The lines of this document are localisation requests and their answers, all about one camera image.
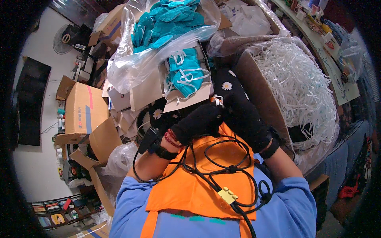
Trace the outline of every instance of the orange vest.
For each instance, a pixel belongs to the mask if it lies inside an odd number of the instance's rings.
[[[221,135],[234,136],[234,133],[225,123],[220,126],[219,133]],[[204,151],[209,145],[227,139],[227,137],[214,138],[207,136],[193,142],[197,168],[200,172],[209,173],[222,169],[208,161],[204,155]],[[179,162],[183,153],[184,151],[180,151],[179,155],[172,161]],[[251,158],[253,158],[253,151],[251,149],[249,153]],[[229,165],[238,164],[246,155],[246,151],[236,142],[224,142],[212,146],[208,150],[207,155],[216,163],[228,167]],[[190,149],[187,151],[186,163],[191,167],[194,166],[193,154]],[[247,165],[248,159],[239,167]],[[163,175],[168,175],[175,167],[176,165],[168,165]],[[252,161],[251,166],[245,170],[252,174],[253,169],[254,161]],[[213,176],[213,179],[220,187],[227,187],[237,195],[238,202],[243,204],[253,203],[255,199],[254,185],[244,173],[219,174]],[[253,208],[254,206],[251,208],[242,207],[242,210],[248,211]],[[153,237],[158,213],[165,209],[189,211],[205,217],[239,219],[241,237],[251,237],[249,227],[243,217],[235,213],[231,206],[227,204],[207,182],[198,175],[187,172],[182,166],[171,176],[153,186],[146,207],[146,211],[148,211],[149,214],[144,223],[141,238]],[[256,219],[255,212],[249,213],[247,216],[250,220]]]

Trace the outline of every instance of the black glove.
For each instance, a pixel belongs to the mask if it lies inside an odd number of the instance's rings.
[[[224,122],[239,137],[259,153],[270,143],[272,136],[262,121],[257,108],[244,95],[229,94],[224,97]],[[278,142],[273,139],[269,148],[260,153],[262,158],[271,157],[278,149]]]
[[[222,124],[222,106],[215,102],[201,105],[187,117],[174,124],[171,129],[177,140],[187,145],[194,136],[209,134],[219,137],[218,128]]]

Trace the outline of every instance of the yellow connector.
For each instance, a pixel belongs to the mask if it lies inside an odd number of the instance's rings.
[[[222,199],[225,200],[225,202],[227,202],[229,205],[238,198],[238,196],[234,195],[234,193],[227,187],[224,187],[221,191],[219,191],[218,195],[220,195],[220,197],[222,197]]]

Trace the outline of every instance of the blue shirt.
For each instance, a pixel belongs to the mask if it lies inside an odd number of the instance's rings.
[[[262,171],[254,168],[253,176],[257,185],[260,180],[265,180],[272,192],[272,183]],[[148,197],[154,185],[139,183],[132,177],[124,179],[116,199],[110,237],[140,237],[148,216]],[[263,184],[262,190],[264,193],[267,190]],[[301,177],[282,179],[269,203],[256,212],[256,218],[252,225],[259,238],[315,237],[316,204],[307,181]],[[158,214],[154,237],[240,237],[239,221],[166,210]]]

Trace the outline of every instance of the red cloth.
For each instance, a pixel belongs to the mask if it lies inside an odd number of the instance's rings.
[[[353,198],[355,194],[359,192],[357,190],[357,186],[359,185],[359,178],[360,178],[360,174],[357,175],[356,185],[354,187],[344,186],[342,190],[339,192],[338,197],[339,198]]]

